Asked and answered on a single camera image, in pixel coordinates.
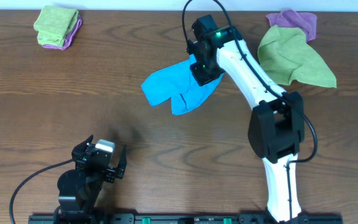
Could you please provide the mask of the blue microfiber cloth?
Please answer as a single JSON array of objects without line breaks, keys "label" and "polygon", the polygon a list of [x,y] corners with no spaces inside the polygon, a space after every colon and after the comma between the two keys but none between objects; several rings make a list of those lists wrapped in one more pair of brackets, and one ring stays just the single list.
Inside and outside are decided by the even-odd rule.
[{"label": "blue microfiber cloth", "polygon": [[195,63],[193,55],[188,60],[153,72],[141,85],[151,106],[171,101],[172,114],[178,116],[201,106],[220,84],[223,76],[200,86],[193,77],[190,65]]}]

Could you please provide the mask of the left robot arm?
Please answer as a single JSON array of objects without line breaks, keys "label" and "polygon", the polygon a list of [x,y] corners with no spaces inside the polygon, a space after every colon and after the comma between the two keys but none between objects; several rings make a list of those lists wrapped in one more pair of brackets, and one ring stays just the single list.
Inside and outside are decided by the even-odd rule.
[{"label": "left robot arm", "polygon": [[71,152],[75,168],[63,173],[57,182],[60,206],[53,214],[54,223],[108,223],[108,217],[94,205],[105,182],[122,179],[127,166],[126,147],[118,165],[110,166],[115,144],[93,136],[75,146]]}]

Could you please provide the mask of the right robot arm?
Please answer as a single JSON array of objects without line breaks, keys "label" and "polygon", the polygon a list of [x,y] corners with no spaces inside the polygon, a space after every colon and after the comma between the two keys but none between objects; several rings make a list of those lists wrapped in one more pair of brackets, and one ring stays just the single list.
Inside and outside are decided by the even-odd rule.
[{"label": "right robot arm", "polygon": [[264,72],[235,27],[219,28],[208,14],[191,28],[196,40],[188,40],[187,51],[196,59],[190,66],[194,79],[204,86],[227,73],[245,96],[252,110],[248,140],[267,177],[267,210],[277,223],[290,223],[301,212],[295,173],[287,166],[298,158],[304,140],[303,119],[297,113],[303,109],[301,96],[287,93]]}]

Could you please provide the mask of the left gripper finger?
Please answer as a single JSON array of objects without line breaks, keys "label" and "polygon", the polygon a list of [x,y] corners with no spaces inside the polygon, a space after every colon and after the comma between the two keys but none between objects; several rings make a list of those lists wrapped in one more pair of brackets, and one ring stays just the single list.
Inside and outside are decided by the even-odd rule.
[{"label": "left gripper finger", "polygon": [[116,178],[123,179],[126,171],[126,145],[124,145],[121,156],[119,158],[119,163],[116,167]]},{"label": "left gripper finger", "polygon": [[93,140],[93,135],[90,135],[86,140],[75,146],[71,152],[73,159],[81,159],[86,154],[85,151],[88,148],[88,144]]}]

